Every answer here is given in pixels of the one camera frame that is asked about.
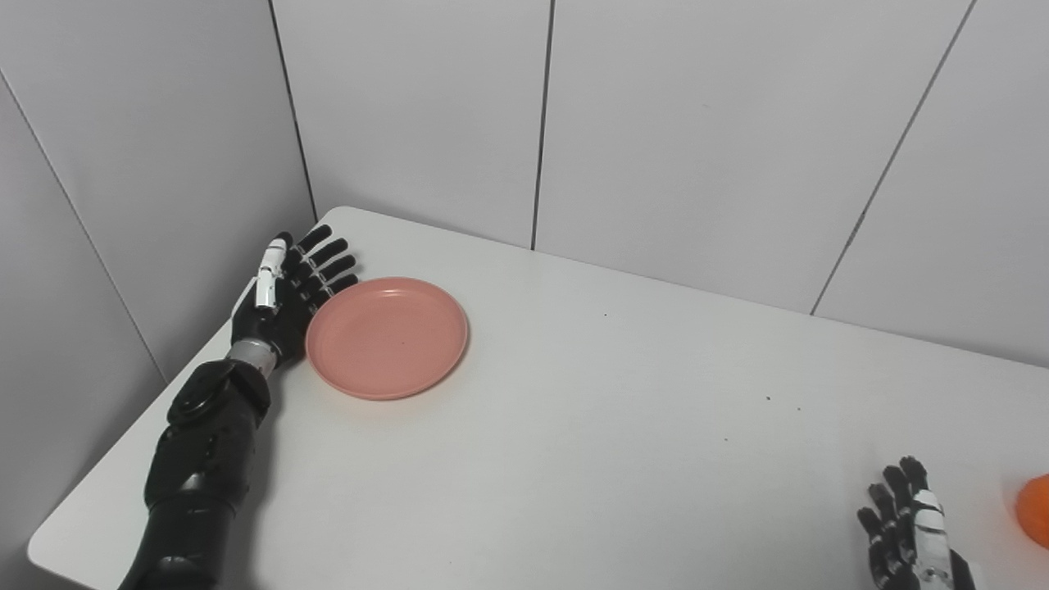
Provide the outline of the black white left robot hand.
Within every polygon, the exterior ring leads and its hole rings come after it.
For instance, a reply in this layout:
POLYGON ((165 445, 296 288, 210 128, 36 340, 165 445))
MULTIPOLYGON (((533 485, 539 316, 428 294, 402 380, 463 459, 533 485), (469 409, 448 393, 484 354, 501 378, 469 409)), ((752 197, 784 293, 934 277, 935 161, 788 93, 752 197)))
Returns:
POLYGON ((347 240, 335 238, 330 225, 316 225, 300 240, 278 234, 234 307, 229 358, 262 374, 301 358, 312 319, 357 285, 355 268, 347 240))

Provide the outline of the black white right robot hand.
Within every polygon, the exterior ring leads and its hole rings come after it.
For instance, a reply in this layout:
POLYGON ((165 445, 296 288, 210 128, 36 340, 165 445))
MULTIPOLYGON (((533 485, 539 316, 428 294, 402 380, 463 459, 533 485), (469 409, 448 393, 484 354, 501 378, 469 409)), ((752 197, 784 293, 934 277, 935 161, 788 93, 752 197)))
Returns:
POLYGON ((868 538, 877 589, 983 589, 980 571, 952 549, 947 517, 928 471, 914 456, 882 470, 868 487, 872 506, 856 511, 868 538))

